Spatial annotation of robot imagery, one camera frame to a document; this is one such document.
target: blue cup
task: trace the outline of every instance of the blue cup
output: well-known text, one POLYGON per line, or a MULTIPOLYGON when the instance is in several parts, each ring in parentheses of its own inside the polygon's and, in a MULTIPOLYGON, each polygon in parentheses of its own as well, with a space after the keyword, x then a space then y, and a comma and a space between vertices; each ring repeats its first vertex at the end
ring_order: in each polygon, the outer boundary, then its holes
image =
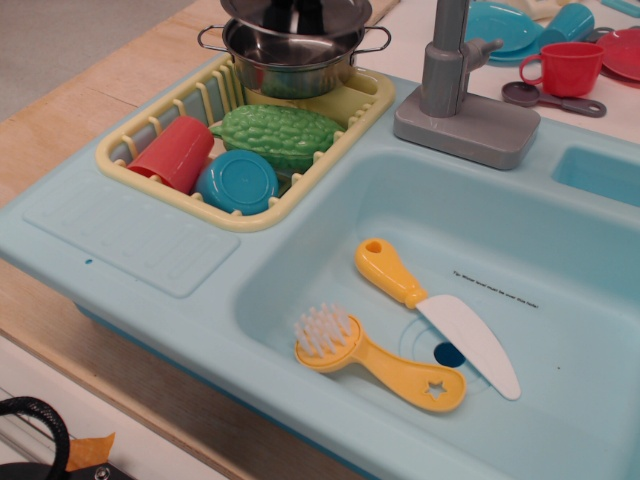
POLYGON ((540 48, 552 43, 579 42, 593 31, 593 12, 581 3, 568 3, 560 9, 538 37, 540 48))

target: drain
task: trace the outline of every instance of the drain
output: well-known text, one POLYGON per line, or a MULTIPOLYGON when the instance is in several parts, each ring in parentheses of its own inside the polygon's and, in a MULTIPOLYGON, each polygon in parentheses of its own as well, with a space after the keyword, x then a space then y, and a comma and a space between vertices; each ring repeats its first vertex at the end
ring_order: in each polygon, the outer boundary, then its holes
POLYGON ((433 355, 436 358, 436 362, 445 367, 456 368, 462 365, 465 361, 464 355, 460 353, 455 345, 451 342, 443 342, 439 344, 434 350, 433 355))

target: red cup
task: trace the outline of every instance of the red cup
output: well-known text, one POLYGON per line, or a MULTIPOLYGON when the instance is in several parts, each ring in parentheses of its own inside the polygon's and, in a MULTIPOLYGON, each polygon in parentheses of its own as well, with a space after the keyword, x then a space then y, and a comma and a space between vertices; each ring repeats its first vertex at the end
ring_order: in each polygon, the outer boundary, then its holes
POLYGON ((580 97, 596 84, 602 69, 604 48, 582 42, 554 43, 542 47, 539 55, 531 55, 520 64, 520 78, 529 85, 542 83, 542 89, 556 97, 580 97), (534 61, 542 64, 542 75, 530 79, 524 67, 534 61))
POLYGON ((213 134, 193 117, 176 118, 127 167, 189 194, 213 147, 213 134))

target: stainless steel pot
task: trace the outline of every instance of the stainless steel pot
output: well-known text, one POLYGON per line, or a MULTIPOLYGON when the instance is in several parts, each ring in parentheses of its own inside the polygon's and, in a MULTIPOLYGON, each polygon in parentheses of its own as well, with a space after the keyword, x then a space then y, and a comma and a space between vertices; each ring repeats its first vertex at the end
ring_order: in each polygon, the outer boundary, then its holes
POLYGON ((362 27, 327 38, 308 35, 273 35, 237 20, 210 25, 198 34, 203 48, 231 54, 240 83, 249 90, 273 98, 301 99, 323 95, 343 85, 354 72, 354 57, 387 48, 391 33, 384 27, 362 27), (226 48, 202 41, 205 33, 223 29, 226 48), (384 45, 356 50, 366 29, 382 30, 384 45))

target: green vegetable toy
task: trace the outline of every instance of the green vegetable toy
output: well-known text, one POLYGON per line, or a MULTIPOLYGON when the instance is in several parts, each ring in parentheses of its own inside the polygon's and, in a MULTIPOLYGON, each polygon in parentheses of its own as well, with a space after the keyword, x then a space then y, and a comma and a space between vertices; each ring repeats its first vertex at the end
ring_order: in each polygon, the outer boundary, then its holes
POLYGON ((296 172, 307 170, 313 154, 325 152, 333 145, 333 134, 344 131, 319 113, 277 105, 238 107, 210 130, 227 150, 251 150, 276 170, 296 172))

